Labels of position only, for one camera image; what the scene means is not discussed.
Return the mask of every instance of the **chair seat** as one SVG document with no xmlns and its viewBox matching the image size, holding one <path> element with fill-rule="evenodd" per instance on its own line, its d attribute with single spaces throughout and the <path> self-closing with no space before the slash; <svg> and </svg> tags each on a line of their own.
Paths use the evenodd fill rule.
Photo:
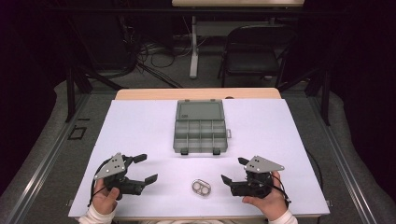
<svg viewBox="0 0 396 224">
<path fill-rule="evenodd" d="M 273 51 L 229 52 L 225 68 L 229 76 L 276 76 L 279 64 Z"/>
</svg>

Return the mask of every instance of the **gray compartment box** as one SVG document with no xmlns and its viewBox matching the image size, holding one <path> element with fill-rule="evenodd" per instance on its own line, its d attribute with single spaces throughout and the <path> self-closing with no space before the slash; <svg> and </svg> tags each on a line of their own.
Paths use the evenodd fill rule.
<svg viewBox="0 0 396 224">
<path fill-rule="evenodd" d="M 219 155 L 227 147 L 221 100 L 177 101 L 174 138 L 176 153 L 188 155 L 205 152 Z"/>
</svg>

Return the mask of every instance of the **background desk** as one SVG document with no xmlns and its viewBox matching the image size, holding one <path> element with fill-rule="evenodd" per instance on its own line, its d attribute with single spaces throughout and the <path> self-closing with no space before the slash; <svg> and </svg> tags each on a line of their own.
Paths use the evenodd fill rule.
<svg viewBox="0 0 396 224">
<path fill-rule="evenodd" d="M 168 90 L 158 90 L 164 96 Z M 190 98 L 183 91 L 173 91 L 176 98 Z M 248 91 L 273 91 L 273 89 L 195 89 L 205 98 L 226 95 L 242 96 Z M 233 138 L 229 139 L 226 153 L 176 154 L 172 148 L 177 100 L 114 100 L 107 113 L 102 131 L 93 149 L 86 173 L 70 210 L 70 217 L 79 217 L 87 211 L 90 186 L 94 172 L 106 159 L 117 152 L 127 156 L 148 154 L 148 159 L 129 167 L 130 179 L 143 180 L 158 174 L 158 180 L 147 186 L 142 195 L 124 195 L 119 201 L 116 219 L 175 219 L 175 218 L 248 218 L 261 217 L 256 207 L 241 203 L 233 197 L 230 188 L 222 183 L 220 175 L 233 181 L 243 181 L 246 173 L 238 157 L 251 159 L 260 155 L 285 166 L 282 181 L 296 216 L 317 217 L 329 214 L 318 181 L 304 152 L 304 146 L 294 125 L 286 102 L 282 99 L 230 99 L 223 100 L 226 125 Z M 202 197 L 192 192 L 195 179 L 208 182 L 212 191 Z"/>
<path fill-rule="evenodd" d="M 304 0 L 172 0 L 174 7 L 302 7 Z M 190 78 L 197 78 L 198 69 L 198 48 L 197 48 L 197 36 L 198 35 L 227 35 L 232 29 L 262 22 L 250 21 L 248 23 L 243 22 L 203 22 L 202 26 L 206 27 L 206 30 L 197 30 L 200 26 L 197 24 L 195 16 L 192 16 L 191 23 L 191 35 L 192 35 L 192 56 L 191 56 L 191 68 Z"/>
</svg>

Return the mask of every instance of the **gray carpet floor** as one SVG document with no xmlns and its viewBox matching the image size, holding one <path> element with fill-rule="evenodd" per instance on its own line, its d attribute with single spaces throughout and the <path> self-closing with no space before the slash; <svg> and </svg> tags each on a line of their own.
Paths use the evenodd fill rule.
<svg viewBox="0 0 396 224">
<path fill-rule="evenodd" d="M 210 41 L 210 39 L 200 47 L 198 78 L 196 79 L 189 78 L 190 55 L 176 57 L 169 66 L 156 69 L 168 75 L 184 88 L 219 87 L 217 72 L 219 71 L 220 50 L 221 45 L 216 41 Z M 172 58 L 161 53 L 152 57 L 154 64 L 158 63 L 157 65 L 160 63 L 167 65 L 172 62 Z M 149 60 L 146 61 L 146 65 L 153 66 Z M 128 88 L 169 88 L 167 84 L 138 69 L 127 76 L 112 80 Z M 270 84 L 269 80 L 257 78 L 230 78 L 227 80 L 228 87 L 262 88 L 268 87 Z M 94 91 L 88 97 L 77 92 L 79 99 L 87 100 L 81 106 L 76 119 L 69 124 L 85 127 L 86 132 L 83 138 L 62 141 L 59 145 L 59 153 L 53 158 L 53 165 L 49 168 L 48 174 L 43 177 L 45 181 L 38 187 L 39 190 L 34 195 L 32 203 L 23 210 L 25 214 L 21 216 L 19 223 L 77 223 L 67 216 L 70 209 L 67 204 L 77 193 L 79 182 L 85 172 L 106 112 L 116 94 L 96 80 L 92 80 L 92 85 Z M 320 169 L 323 176 L 323 193 L 326 200 L 332 202 L 331 214 L 322 217 L 320 223 L 367 223 L 359 210 L 359 204 L 355 201 L 349 185 L 335 162 L 332 153 L 333 143 L 329 140 L 328 134 L 324 131 L 322 120 L 318 117 L 317 98 L 305 97 L 303 89 L 304 83 L 301 83 L 289 91 L 282 92 L 282 98 L 286 99 L 290 107 L 306 149 L 318 161 L 319 168 L 313 160 L 312 166 L 317 177 L 319 177 Z M 55 147 L 59 135 L 64 130 L 64 121 L 67 116 L 65 90 L 65 83 L 56 88 L 58 100 L 47 126 L 0 199 L 1 223 L 7 223 L 9 215 L 13 214 L 15 205 L 19 204 L 19 199 L 29 186 L 29 181 L 36 174 L 37 168 L 40 167 L 46 155 Z M 361 194 L 375 217 L 376 222 L 372 223 L 396 223 L 396 206 L 374 182 L 370 172 L 356 154 L 350 142 L 343 103 L 334 94 L 331 95 L 330 122 L 333 137 L 345 155 L 347 164 L 359 183 Z M 299 218 L 299 223 L 317 223 L 317 220 Z"/>
</svg>

